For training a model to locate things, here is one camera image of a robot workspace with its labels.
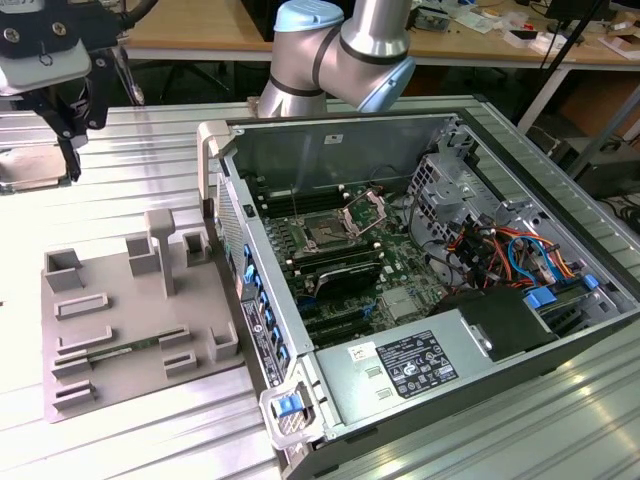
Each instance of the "metal bracket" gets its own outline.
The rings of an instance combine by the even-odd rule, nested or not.
[[[351,215],[351,211],[349,210],[349,208],[352,207],[357,202],[359,202],[364,197],[367,197],[367,199],[371,203],[373,203],[373,205],[376,207],[378,218],[376,218],[372,223],[370,223],[365,228],[360,230],[358,228],[358,225],[356,225],[356,223],[353,221],[353,216]],[[364,232],[375,227],[380,222],[382,222],[385,218],[387,218],[387,212],[385,212],[384,210],[384,200],[381,197],[378,197],[372,189],[368,189],[361,195],[358,195],[351,203],[349,203],[346,207],[344,207],[341,210],[341,212],[344,220],[344,225],[347,228],[347,231],[351,233],[354,237],[359,237]]]

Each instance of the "wooden desk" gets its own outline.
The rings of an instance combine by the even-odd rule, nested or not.
[[[161,0],[131,32],[129,56],[137,59],[192,61],[270,61],[271,43],[264,42],[240,0]],[[487,0],[479,1],[480,5]],[[549,20],[529,7],[506,0],[493,7],[503,12],[524,11],[538,30]],[[456,22],[449,32],[411,32],[410,53],[419,65],[502,68],[539,68],[542,55],[515,48],[497,31],[482,35]],[[640,62],[630,62],[602,45],[598,34],[574,47],[532,104],[519,126],[533,123],[571,70],[640,71]]]

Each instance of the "table leg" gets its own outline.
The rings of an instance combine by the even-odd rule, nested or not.
[[[544,87],[542,87],[542,90],[540,90],[540,93],[518,123],[518,129],[522,131],[522,133],[527,133],[531,125],[533,125],[533,122],[536,121],[538,115],[540,115],[544,107],[549,103],[549,100],[551,100],[551,97],[556,93],[570,71],[570,68],[559,67],[555,72],[553,72],[549,81]]]

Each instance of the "warning label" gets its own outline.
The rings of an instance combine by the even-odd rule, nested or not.
[[[402,398],[410,398],[458,378],[431,330],[376,348]]]

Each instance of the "blue connector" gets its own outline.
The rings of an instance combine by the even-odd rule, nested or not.
[[[269,306],[269,297],[267,297],[267,292],[262,292],[260,294],[260,303],[262,304],[262,308],[264,309]]]
[[[289,366],[289,352],[287,351],[287,347],[282,345],[278,350],[278,358],[282,362],[282,366],[287,368]]]
[[[274,327],[273,332],[271,333],[271,343],[273,343],[276,348],[278,348],[282,343],[282,333],[280,333],[280,328]]]
[[[256,274],[256,267],[254,267],[253,265],[249,265],[247,267],[246,272],[244,272],[244,283],[249,284],[253,282],[253,278],[255,274]]]
[[[266,320],[267,329],[273,330],[273,327],[276,326],[276,317],[273,314],[273,311],[270,308],[267,308],[264,312],[264,318]]]
[[[584,276],[584,284],[589,290],[595,290],[600,285],[600,282],[598,282],[598,279],[596,277],[588,273]]]

